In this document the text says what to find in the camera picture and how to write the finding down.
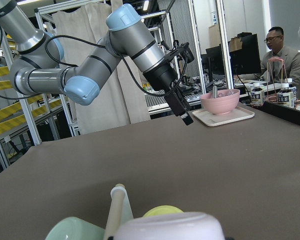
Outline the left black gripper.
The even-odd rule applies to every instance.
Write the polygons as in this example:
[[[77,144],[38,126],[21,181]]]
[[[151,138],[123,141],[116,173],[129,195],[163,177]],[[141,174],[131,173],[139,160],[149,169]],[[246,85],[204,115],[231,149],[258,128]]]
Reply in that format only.
[[[176,70],[170,65],[170,62],[177,55],[180,55],[184,60],[180,77],[178,77]],[[158,66],[142,73],[155,91],[164,91],[164,94],[160,96],[164,97],[174,115],[181,117],[187,126],[194,121],[188,113],[190,105],[180,90],[179,84],[187,69],[187,65],[194,59],[195,57],[189,47],[189,43],[185,42],[166,54]]]

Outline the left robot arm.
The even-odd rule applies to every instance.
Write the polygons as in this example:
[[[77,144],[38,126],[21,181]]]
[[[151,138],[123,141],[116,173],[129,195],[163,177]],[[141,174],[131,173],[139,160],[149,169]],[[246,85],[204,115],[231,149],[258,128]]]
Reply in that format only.
[[[188,43],[165,54],[141,17],[128,3],[121,5],[106,19],[108,32],[94,45],[81,65],[59,68],[64,52],[55,37],[37,29],[14,0],[0,0],[0,26],[15,41],[19,56],[9,70],[12,87],[27,96],[42,93],[64,94],[87,106],[99,95],[117,65],[131,58],[172,112],[186,125],[193,122],[189,104],[182,93],[178,75],[170,62],[181,55],[186,63],[194,60]]]

